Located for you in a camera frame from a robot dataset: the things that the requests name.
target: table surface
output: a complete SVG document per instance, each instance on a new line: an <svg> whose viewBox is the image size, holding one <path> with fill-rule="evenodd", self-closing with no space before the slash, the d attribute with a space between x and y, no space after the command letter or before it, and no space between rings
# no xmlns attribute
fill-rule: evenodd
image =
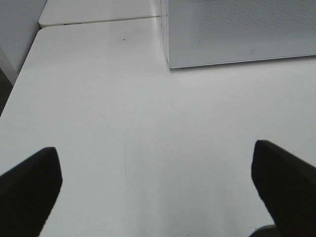
<svg viewBox="0 0 316 237"><path fill-rule="evenodd" d="M158 15L159 0L47 0L39 18L42 28Z"/></svg>
<svg viewBox="0 0 316 237"><path fill-rule="evenodd" d="M169 71L156 18L45 28L0 118L0 173L57 148L45 237L249 236L273 222L255 141L316 165L315 64Z"/></svg>

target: white box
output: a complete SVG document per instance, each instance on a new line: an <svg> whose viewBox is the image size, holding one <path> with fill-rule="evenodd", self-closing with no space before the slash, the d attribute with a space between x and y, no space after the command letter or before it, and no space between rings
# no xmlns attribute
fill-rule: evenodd
<svg viewBox="0 0 316 237"><path fill-rule="evenodd" d="M171 68L316 54L316 0L162 0Z"/></svg>

